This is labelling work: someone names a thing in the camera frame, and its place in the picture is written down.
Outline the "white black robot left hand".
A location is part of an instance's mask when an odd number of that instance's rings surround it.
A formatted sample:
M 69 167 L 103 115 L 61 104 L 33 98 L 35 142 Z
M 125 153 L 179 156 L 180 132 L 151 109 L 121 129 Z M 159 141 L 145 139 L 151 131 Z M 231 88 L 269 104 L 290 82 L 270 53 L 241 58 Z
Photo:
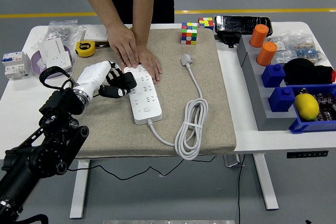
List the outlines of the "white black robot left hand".
M 93 93 L 102 97 L 121 98 L 137 86 L 132 73 L 124 73 L 115 62 L 103 61 L 84 69 L 77 86 L 73 91 L 77 97 L 88 105 L 93 99 Z

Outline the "person's right hand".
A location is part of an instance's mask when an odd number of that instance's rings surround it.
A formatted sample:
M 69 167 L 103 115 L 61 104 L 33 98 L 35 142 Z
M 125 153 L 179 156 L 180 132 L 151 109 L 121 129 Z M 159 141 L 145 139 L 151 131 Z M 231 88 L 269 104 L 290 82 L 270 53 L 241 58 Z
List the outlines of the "person's right hand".
M 109 45 L 120 63 L 125 67 L 136 68 L 139 59 L 133 32 L 124 24 L 110 24 L 106 29 Z

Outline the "person's left hand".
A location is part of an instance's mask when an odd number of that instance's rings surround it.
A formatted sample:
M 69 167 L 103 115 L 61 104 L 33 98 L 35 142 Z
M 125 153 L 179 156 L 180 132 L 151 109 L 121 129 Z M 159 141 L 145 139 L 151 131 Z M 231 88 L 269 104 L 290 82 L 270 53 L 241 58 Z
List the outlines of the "person's left hand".
M 146 46 L 137 46 L 139 63 L 152 77 L 154 84 L 161 80 L 162 67 L 156 56 Z

